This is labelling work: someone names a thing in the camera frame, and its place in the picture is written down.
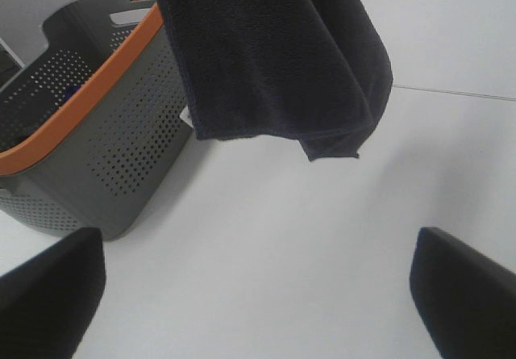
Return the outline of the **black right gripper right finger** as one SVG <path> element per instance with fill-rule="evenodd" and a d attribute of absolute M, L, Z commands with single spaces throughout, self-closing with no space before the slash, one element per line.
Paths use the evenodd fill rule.
<path fill-rule="evenodd" d="M 410 293 L 442 358 L 515 356 L 515 275 L 439 228 L 421 228 Z"/>

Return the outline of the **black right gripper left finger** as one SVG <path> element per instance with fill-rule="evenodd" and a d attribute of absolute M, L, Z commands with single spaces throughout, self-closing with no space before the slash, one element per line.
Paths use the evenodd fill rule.
<path fill-rule="evenodd" d="M 1 276 L 1 356 L 70 358 L 102 299 L 102 235 L 82 228 Z"/>

